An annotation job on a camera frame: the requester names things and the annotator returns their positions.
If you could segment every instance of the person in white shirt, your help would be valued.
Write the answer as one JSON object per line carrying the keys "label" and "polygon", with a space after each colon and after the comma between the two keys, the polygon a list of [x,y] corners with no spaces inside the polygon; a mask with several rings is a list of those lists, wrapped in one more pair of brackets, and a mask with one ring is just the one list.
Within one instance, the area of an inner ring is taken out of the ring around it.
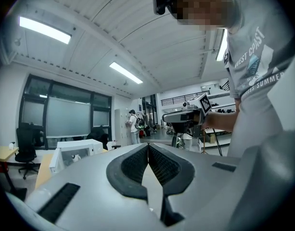
{"label": "person in white shirt", "polygon": [[135,127],[138,119],[135,115],[136,112],[134,110],[130,110],[129,113],[131,116],[127,124],[130,126],[132,144],[140,144],[139,130],[137,130]]}

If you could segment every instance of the black slot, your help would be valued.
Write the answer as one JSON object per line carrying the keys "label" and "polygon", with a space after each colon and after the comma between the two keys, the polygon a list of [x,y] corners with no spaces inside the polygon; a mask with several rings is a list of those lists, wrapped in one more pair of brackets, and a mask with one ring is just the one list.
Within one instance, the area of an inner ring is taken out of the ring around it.
{"label": "black slot", "polygon": [[160,220],[167,226],[172,226],[182,220],[184,217],[180,213],[176,213],[172,211],[172,207],[170,205],[169,200],[167,197],[163,198],[162,201],[162,211]]}
{"label": "black slot", "polygon": [[147,167],[148,146],[141,145],[113,159],[107,166],[108,181],[120,194],[147,201],[147,190],[142,178]]}
{"label": "black slot", "polygon": [[224,163],[219,163],[219,162],[215,162],[212,166],[217,167],[217,168],[221,168],[221,169],[229,171],[229,172],[234,172],[236,169],[235,165],[229,165],[229,164],[224,164]]}
{"label": "black slot", "polygon": [[80,186],[66,183],[39,211],[38,214],[55,223],[73,199]]}

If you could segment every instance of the railing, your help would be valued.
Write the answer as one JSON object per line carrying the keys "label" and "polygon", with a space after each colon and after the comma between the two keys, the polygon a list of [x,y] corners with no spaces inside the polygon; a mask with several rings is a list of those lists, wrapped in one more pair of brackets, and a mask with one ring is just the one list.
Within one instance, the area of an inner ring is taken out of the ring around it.
{"label": "railing", "polygon": [[178,96],[178,97],[175,97],[175,98],[163,99],[163,100],[161,100],[161,104],[162,104],[162,106],[164,106],[164,105],[175,104],[175,103],[184,103],[184,102],[194,98],[195,96],[197,96],[197,95],[199,95],[201,93],[210,94],[210,92],[208,90],[207,91],[201,91],[201,92],[192,93],[192,94],[188,94],[188,95]]}
{"label": "railing", "polygon": [[225,82],[225,84],[220,87],[221,90],[230,90],[230,83],[229,81]]}

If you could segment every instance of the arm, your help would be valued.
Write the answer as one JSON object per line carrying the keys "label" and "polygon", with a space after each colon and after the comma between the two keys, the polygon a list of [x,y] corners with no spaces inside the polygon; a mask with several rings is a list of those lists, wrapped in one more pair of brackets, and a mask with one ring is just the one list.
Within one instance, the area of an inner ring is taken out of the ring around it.
{"label": "arm", "polygon": [[240,99],[235,99],[236,112],[223,114],[217,112],[210,112],[206,117],[205,123],[202,125],[202,129],[205,128],[216,128],[225,130],[228,132],[233,132],[234,125],[239,114],[239,104],[241,103]]}
{"label": "arm", "polygon": [[129,121],[126,122],[127,125],[129,125],[131,127],[133,123],[133,119],[132,119],[132,116],[129,118]]}

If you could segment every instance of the camera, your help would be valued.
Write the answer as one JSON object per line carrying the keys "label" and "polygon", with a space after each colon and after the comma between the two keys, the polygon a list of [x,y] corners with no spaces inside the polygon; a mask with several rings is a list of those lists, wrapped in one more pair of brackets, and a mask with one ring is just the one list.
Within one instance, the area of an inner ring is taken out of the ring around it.
{"label": "camera", "polygon": [[153,0],[154,1],[154,13],[157,15],[163,15],[166,12],[166,7],[169,12],[176,18],[177,0]]}

